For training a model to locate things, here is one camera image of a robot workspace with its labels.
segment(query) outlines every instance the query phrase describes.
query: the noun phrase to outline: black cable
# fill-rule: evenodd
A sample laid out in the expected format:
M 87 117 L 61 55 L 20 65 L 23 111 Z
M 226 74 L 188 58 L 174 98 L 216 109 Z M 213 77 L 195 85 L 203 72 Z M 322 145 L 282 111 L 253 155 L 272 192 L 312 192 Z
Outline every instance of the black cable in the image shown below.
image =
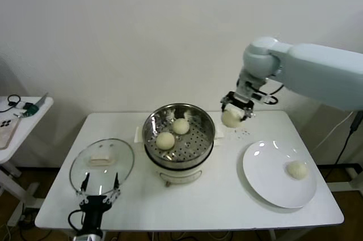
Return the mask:
M 72 212 L 70 212 L 70 214 L 68 215 L 68 224 L 69 226 L 72 227 L 73 230 L 75 230 L 76 232 L 79 232 L 79 230 L 72 224 L 71 220 L 70 220 L 70 217 L 72 216 L 72 214 L 75 214 L 75 213 L 79 213 L 79 212 L 82 212 L 82 210 L 78 209 L 78 210 L 74 210 Z
M 284 85 L 283 84 L 276 91 L 270 93 L 269 95 L 274 95 L 274 94 L 280 92 L 282 88 L 284 88 Z
M 352 134 L 353 134 L 353 131 L 351 130 L 351 131 L 349 132 L 348 136 L 347 136 L 347 139 L 345 140 L 345 144 L 344 144 L 344 146 L 343 146 L 343 149 L 341 150 L 341 152 L 340 152 L 340 154 L 339 154 L 339 156 L 338 156 L 337 160 L 336 160 L 336 161 L 335 161 L 335 163 L 334 163 L 334 166 L 338 164 L 338 161 L 339 161 L 339 159 L 340 159 L 341 155 L 343 154 L 343 152 L 344 152 L 345 148 L 347 147 L 348 141 L 349 141 L 350 137 L 352 136 Z M 331 172 L 333 172 L 333 170 L 334 170 L 334 168 L 330 169 L 330 171 L 328 172 L 328 174 L 324 177 L 324 180 L 326 180 L 326 179 L 329 177 L 329 175 L 331 174 Z
M 262 95 L 268 95 L 268 94 L 266 94 L 265 92 L 262 92 L 262 91 L 260 91 L 260 90 L 258 90 L 258 89 L 256 89 L 255 87 L 253 87 L 252 86 L 252 84 L 251 84 L 251 82 L 246 82 L 246 86 L 247 87 L 249 87 L 249 88 L 251 88 L 252 90 L 254 90 L 255 92 L 258 92 L 259 94 L 262 94 Z M 280 91 L 281 89 L 282 89 L 282 87 L 280 86 L 280 88 L 279 89 L 277 89 L 275 92 L 278 92 L 278 91 Z M 273 102 L 271 102 L 271 101 L 269 101 L 269 102 L 264 102 L 264 104 L 267 104 L 267 105 L 276 105 L 277 103 L 278 103 L 278 99 L 277 99 L 277 97 L 275 97 L 275 96 L 273 96 L 272 94 L 269 94 L 269 96 L 270 96 L 270 98 L 271 99 L 273 99 L 274 101 Z
M 18 98 L 18 101 L 11 101 L 10 98 L 12 98 L 13 96 L 16 96 Z M 8 102 L 8 104 L 12 104 L 12 105 L 9 105 L 10 107 L 8 109 L 6 109 L 4 111 L 0 111 L 0 113 L 7 112 L 7 111 L 11 110 L 12 108 L 15 108 L 16 105 L 18 105 L 21 100 L 22 100 L 22 98 L 19 95 L 9 95 L 7 97 L 7 102 Z
M 233 235 L 234 235 L 234 232 L 231 231 L 231 237 L 230 237 L 230 239 L 228 241 L 232 241 Z
M 263 241 L 262 238 L 260 237 L 259 233 L 257 231 L 255 231 L 256 235 L 257 235 L 257 238 L 260 240 L 260 241 Z
M 270 96 L 270 98 L 273 99 L 275 102 L 269 101 L 269 102 L 264 102 L 264 103 L 267 104 L 267 105 L 276 105 L 278 103 L 277 97 L 272 95 L 272 96 Z
M 23 232 L 22 232 L 22 228 L 19 228 L 19 233 L 20 233 L 20 237 L 23 241 L 42 241 L 44 240 L 45 238 L 47 238 L 48 236 L 50 236 L 50 234 L 52 233 L 53 230 L 50 230 L 44 237 L 40 238 L 40 239 L 36 239 L 36 240 L 27 240 L 24 235 L 23 235 Z

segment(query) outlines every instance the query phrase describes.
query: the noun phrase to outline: white plate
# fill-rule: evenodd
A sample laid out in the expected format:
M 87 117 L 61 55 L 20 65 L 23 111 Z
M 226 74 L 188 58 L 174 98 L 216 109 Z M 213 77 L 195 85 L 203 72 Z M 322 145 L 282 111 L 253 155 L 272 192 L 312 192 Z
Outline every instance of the white plate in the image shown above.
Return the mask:
M 302 180 L 291 177 L 286 166 L 294 160 L 304 162 L 309 172 Z M 299 151 L 280 141 L 252 144 L 243 157 L 243 170 L 253 189 L 265 200 L 284 208 L 300 208 L 315 195 L 312 167 Z

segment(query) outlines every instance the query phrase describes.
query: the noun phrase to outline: metal rim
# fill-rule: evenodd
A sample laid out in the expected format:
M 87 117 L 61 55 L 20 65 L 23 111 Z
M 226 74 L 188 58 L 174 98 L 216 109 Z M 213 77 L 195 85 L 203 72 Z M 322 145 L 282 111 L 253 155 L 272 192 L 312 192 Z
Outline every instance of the metal rim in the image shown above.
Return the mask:
M 78 157 L 83 153 L 83 151 L 85 151 L 86 149 L 88 149 L 90 146 L 92 145 L 95 145 L 96 143 L 99 143 L 99 142 L 102 142 L 102 141 L 107 141 L 107 140 L 117 140 L 117 141 L 120 141 L 122 143 L 125 143 L 131 150 L 131 153 L 132 153 L 132 164 L 131 164 L 131 168 L 128 172 L 128 174 L 126 175 L 126 177 L 120 181 L 120 185 L 129 177 L 129 175 L 131 174 L 131 171 L 132 169 L 134 168 L 134 164 L 135 164 L 135 153 L 134 153 L 134 150 L 132 149 L 131 145 L 129 143 L 127 143 L 126 141 L 124 140 L 121 140 L 121 139 L 118 139 L 118 138 L 107 138 L 107 139 L 101 139 L 101 140 L 98 140 L 96 142 L 93 142 L 92 144 L 88 145 L 87 147 L 85 147 L 84 149 L 82 149 L 78 155 L 73 159 L 72 161 L 72 165 L 70 167 L 70 170 L 69 170 L 69 173 L 68 173 L 68 178 L 69 178 L 69 182 L 71 184 L 71 186 L 73 187 L 73 189 L 76 191 L 76 192 L 79 192 L 79 189 L 75 187 L 75 185 L 73 184 L 72 182 L 72 178 L 71 178 L 71 172 L 72 172 L 72 168 L 73 168 L 73 165 L 74 165 L 74 162 L 78 159 Z M 109 190 L 109 191 L 106 191 L 106 192 L 103 192 L 102 195 L 105 195 L 105 194 L 108 194 L 110 192 L 112 192 L 113 189 Z

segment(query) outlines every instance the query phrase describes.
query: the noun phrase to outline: white table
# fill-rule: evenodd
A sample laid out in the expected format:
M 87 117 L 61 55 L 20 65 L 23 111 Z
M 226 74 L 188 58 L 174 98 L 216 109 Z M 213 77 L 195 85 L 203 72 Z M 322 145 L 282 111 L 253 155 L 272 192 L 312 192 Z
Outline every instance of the white table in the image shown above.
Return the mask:
M 36 103 L 39 99 L 40 97 L 22 97 L 22 101 L 31 103 Z M 0 110 L 8 108 L 7 103 L 7 97 L 0 96 Z M 9 226 L 16 226 L 18 224 L 22 213 L 23 203 L 25 208 L 39 208 L 43 202 L 43 199 L 34 198 L 32 196 L 39 186 L 38 183 L 32 183 L 27 190 L 24 190 L 19 184 L 12 180 L 12 176 L 19 177 L 21 172 L 13 164 L 11 164 L 9 160 L 17 151 L 19 146 L 28 137 L 36 124 L 43 118 L 52 104 L 53 99 L 46 98 L 44 104 L 40 107 L 35 115 L 21 119 L 8 147 L 6 149 L 0 150 L 0 166 L 5 168 L 10 173 L 10 176 L 7 176 L 3 171 L 0 170 L 0 186 L 20 200 L 19 205 L 16 207 L 14 213 L 8 221 Z M 13 108 L 7 112 L 0 113 L 0 121 L 14 118 L 16 116 L 13 114 L 19 114 L 19 112 L 24 112 L 24 110 Z
M 220 112 L 209 113 L 221 127 Z M 156 176 L 142 143 L 134 143 L 137 126 L 148 113 L 93 113 L 74 141 L 39 213 L 40 228 L 70 229 L 68 214 L 79 209 L 79 199 L 69 183 L 69 170 L 77 154 L 89 144 L 105 138 L 129 142 L 135 165 L 121 187 L 121 196 L 103 216 L 105 231 L 206 231 L 315 227 L 342 223 L 343 214 L 319 170 L 314 166 L 317 189 L 314 198 L 301 209 L 284 209 L 259 197 L 241 175 L 242 154 L 258 140 L 284 140 L 305 153 L 308 150 L 285 112 L 257 112 L 244 128 L 234 132 L 222 127 L 224 137 L 203 164 L 203 174 L 193 183 L 165 187 Z M 72 221 L 81 227 L 81 215 Z M 282 240 L 293 240 L 287 233 Z

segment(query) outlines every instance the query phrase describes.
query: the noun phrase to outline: cable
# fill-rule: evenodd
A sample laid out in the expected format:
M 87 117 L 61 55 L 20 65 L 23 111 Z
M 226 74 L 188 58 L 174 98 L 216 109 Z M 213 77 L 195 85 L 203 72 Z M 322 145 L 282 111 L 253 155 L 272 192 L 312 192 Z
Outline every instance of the cable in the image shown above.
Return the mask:
M 42 241 L 44 240 L 45 238 L 47 238 L 48 236 L 50 236 L 50 234 L 52 233 L 53 230 L 50 230 L 44 237 L 40 238 L 40 239 L 36 239 L 36 240 L 31 240 L 31 241 Z M 22 228 L 20 228 L 20 237 L 23 241 L 30 241 L 30 240 L 27 240 L 24 235 L 23 235 L 23 232 L 22 232 Z
M 265 96 L 269 96 L 271 99 L 273 99 L 274 100 L 274 102 L 271 102 L 271 101 L 269 101 L 269 102 L 264 102 L 264 104 L 266 104 L 266 105 L 276 105 L 277 103 L 278 103 L 278 99 L 277 99 L 277 97 L 275 97 L 275 96 L 273 96 L 273 95 L 271 95 L 271 94 L 266 94 L 265 92 L 262 92 L 262 91 L 260 91 L 260 90 L 258 90 L 258 89 L 256 89 L 255 87 L 253 87 L 252 86 L 252 84 L 251 84 L 251 82 L 246 82 L 246 86 L 247 87 L 249 87 L 249 88 L 251 88 L 252 90 L 254 90 L 255 92 L 258 92 L 259 94 L 262 94 L 262 95 L 265 95 Z
M 337 160 L 336 160 L 336 161 L 335 161 L 335 163 L 334 163 L 334 166 L 338 164 L 338 161 L 339 161 L 339 159 L 340 159 L 341 155 L 343 154 L 343 152 L 344 152 L 345 148 L 347 147 L 348 141 L 349 141 L 350 137 L 352 136 L 352 134 L 353 134 L 353 132 L 352 132 L 352 131 L 350 131 L 350 132 L 349 132 L 349 134 L 348 134 L 348 136 L 347 136 L 347 139 L 345 140 L 345 144 L 344 144 L 344 146 L 343 146 L 343 149 L 341 150 L 341 152 L 340 152 L 340 154 L 339 154 L 339 156 L 338 156 Z M 329 175 L 331 174 L 331 172 L 332 172 L 333 170 L 334 170 L 334 168 L 330 169 L 330 171 L 328 172 L 328 174 L 324 177 L 324 180 L 326 180 L 326 179 L 329 177 Z
M 18 101 L 11 101 L 11 100 L 10 100 L 10 98 L 11 98 L 11 97 L 13 97 L 13 96 L 16 96 L 16 97 L 18 98 Z M 6 110 L 4 110 L 4 111 L 0 111 L 0 113 L 2 113 L 2 112 L 7 112 L 7 111 L 11 110 L 12 108 L 15 108 L 15 107 L 16 107 L 16 105 L 18 105 L 18 103 L 19 103 L 21 100 L 22 100 L 22 99 L 21 99 L 21 97 L 20 97 L 19 95 L 9 95 L 9 96 L 7 97 L 7 102 L 8 102 L 8 104 L 12 104 L 12 105 L 9 105 L 9 106 L 10 106 L 10 108 L 8 108 L 8 109 L 6 109 Z
M 185 231 L 185 232 L 183 232 L 178 238 L 173 238 L 172 237 L 172 232 L 170 233 L 170 239 L 172 240 L 172 241 L 179 241 L 181 238 L 183 238 L 184 237 L 184 235 L 185 234 L 187 234 L 187 232 Z
M 277 97 L 271 95 L 270 98 L 272 98 L 275 102 L 269 101 L 268 103 L 267 102 L 264 102 L 264 103 L 267 104 L 267 105 L 276 105 L 278 103 Z
M 4 235 L 2 241 L 4 241 L 7 236 L 9 236 L 9 241 L 10 241 L 11 240 L 11 233 L 10 233 L 9 227 L 4 223 L 3 225 L 1 225 L 0 228 L 2 228 L 3 226 L 5 226 L 7 233 L 6 233 L 6 235 Z
M 284 85 L 283 84 L 276 91 L 270 93 L 269 95 L 274 95 L 274 94 L 280 92 L 282 88 L 284 88 Z
M 121 231 L 119 231 L 119 233 L 117 234 L 117 236 L 114 236 L 113 238 L 111 238 L 110 241 L 119 241 L 120 235 L 121 235 Z
M 70 212 L 70 214 L 68 215 L 68 224 L 69 226 L 72 227 L 73 230 L 75 230 L 76 232 L 79 232 L 79 230 L 72 224 L 71 220 L 70 220 L 70 217 L 72 216 L 72 214 L 75 214 L 75 213 L 79 213 L 79 212 L 82 212 L 82 210 L 78 209 L 78 210 L 74 210 L 72 212 Z
M 225 240 L 226 237 L 229 235 L 230 231 L 228 231 L 223 237 L 215 237 L 213 236 L 213 234 L 211 234 L 210 232 L 208 232 L 208 235 L 210 237 L 212 237 L 214 240 L 218 240 L 218 241 L 221 241 L 221 240 Z
M 262 238 L 260 237 L 259 233 L 257 231 L 255 231 L 255 234 L 257 235 L 257 238 L 260 240 L 260 241 L 263 241 Z
M 353 114 L 353 112 L 351 112 L 350 114 L 348 114 L 348 116 L 346 118 L 344 118 L 338 124 L 336 124 L 335 127 L 332 128 L 332 130 L 328 133 L 328 135 L 326 135 L 325 138 L 322 139 L 322 141 L 320 143 L 318 143 L 317 146 L 314 147 L 314 149 L 310 153 L 313 153 L 316 149 L 318 149 L 319 146 L 321 146 L 329 138 L 329 136 L 334 132 L 334 130 L 336 130 L 336 128 L 338 126 L 340 126 L 342 123 L 346 122 L 351 117 L 352 114 Z

